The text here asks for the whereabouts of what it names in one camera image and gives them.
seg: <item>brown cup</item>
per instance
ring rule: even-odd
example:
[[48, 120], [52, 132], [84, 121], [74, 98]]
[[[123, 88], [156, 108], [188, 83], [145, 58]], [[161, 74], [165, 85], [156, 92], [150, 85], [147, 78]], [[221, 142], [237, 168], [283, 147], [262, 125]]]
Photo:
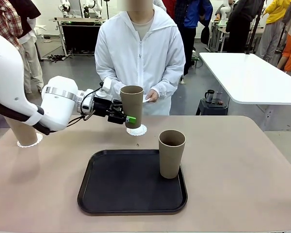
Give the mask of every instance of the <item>brown cup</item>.
[[11, 127], [16, 139], [23, 147], [30, 146], [37, 142], [37, 134], [32, 126], [21, 123], [20, 121], [4, 117]]
[[137, 129], [141, 126], [142, 120], [142, 101], [144, 90], [140, 86], [124, 86], [121, 89], [121, 99], [123, 103], [124, 114], [136, 118], [136, 123], [125, 123], [129, 129]]
[[177, 130], [166, 130], [159, 136], [160, 172], [167, 179], [178, 175], [185, 146], [185, 135]]

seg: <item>tray rim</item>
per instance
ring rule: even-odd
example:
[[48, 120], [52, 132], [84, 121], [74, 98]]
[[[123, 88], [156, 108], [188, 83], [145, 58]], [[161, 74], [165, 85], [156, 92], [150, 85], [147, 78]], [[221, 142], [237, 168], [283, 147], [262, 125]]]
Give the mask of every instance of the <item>tray rim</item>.
[[[145, 150], [130, 150], [130, 151], [154, 151], [157, 154], [159, 154], [159, 150], [158, 149], [145, 149]], [[78, 193], [78, 197], [77, 197], [77, 202], [78, 202], [78, 206], [80, 207], [80, 209], [88, 214], [133, 214], [133, 213], [144, 213], [144, 214], [157, 214], [157, 213], [176, 213], [179, 212], [181, 209], [183, 209], [188, 201], [188, 193], [187, 193], [187, 189], [186, 189], [186, 185], [185, 185], [185, 180], [184, 180], [184, 176], [183, 176], [183, 172], [182, 172], [182, 166], [180, 165], [179, 168], [179, 173], [178, 173], [178, 179], [179, 179], [179, 183], [180, 183], [180, 187], [181, 187], [181, 193], [183, 196], [183, 201], [181, 202], [180, 206], [178, 206], [175, 209], [172, 210], [167, 210], [167, 211], [91, 211], [89, 209], [87, 209], [84, 205], [83, 205], [83, 197], [87, 188], [87, 184], [88, 184], [88, 180], [89, 180], [89, 176], [91, 174], [92, 168], [93, 168], [93, 164], [94, 164], [94, 159], [96, 157], [100, 157], [104, 154], [106, 154], [106, 151], [128, 151], [128, 150], [100, 150], [98, 152], [96, 152], [95, 154], [93, 154], [90, 158], [90, 160], [88, 161], [86, 170], [85, 170], [85, 174], [80, 186], [80, 190]]]

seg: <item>thermos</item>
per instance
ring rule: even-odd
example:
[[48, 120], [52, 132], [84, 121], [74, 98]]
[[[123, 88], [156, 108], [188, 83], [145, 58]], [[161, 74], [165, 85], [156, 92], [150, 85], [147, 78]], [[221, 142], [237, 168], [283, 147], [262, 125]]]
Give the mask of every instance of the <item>thermos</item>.
[[208, 90], [205, 93], [205, 99], [206, 99], [207, 103], [211, 103], [212, 102], [213, 95], [214, 95], [214, 90]]

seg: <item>black pants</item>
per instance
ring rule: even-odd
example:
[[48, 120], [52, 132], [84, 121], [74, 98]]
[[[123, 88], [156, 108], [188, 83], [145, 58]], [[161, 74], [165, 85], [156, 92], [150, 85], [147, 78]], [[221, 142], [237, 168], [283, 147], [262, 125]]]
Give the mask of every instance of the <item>black pants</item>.
[[250, 21], [237, 17], [229, 23], [230, 32], [227, 52], [244, 52], [250, 31]]
[[192, 51], [194, 48], [194, 40], [196, 36], [196, 28], [179, 28], [182, 37], [185, 53], [185, 65], [183, 75], [187, 75], [191, 66]]

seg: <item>tray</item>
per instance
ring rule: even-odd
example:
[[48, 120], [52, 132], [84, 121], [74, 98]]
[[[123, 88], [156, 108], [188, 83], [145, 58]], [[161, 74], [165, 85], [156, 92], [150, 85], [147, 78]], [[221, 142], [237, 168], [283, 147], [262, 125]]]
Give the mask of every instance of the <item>tray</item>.
[[78, 194], [90, 214], [170, 213], [187, 202], [181, 168], [174, 179], [160, 175], [158, 150], [102, 150], [89, 160]]

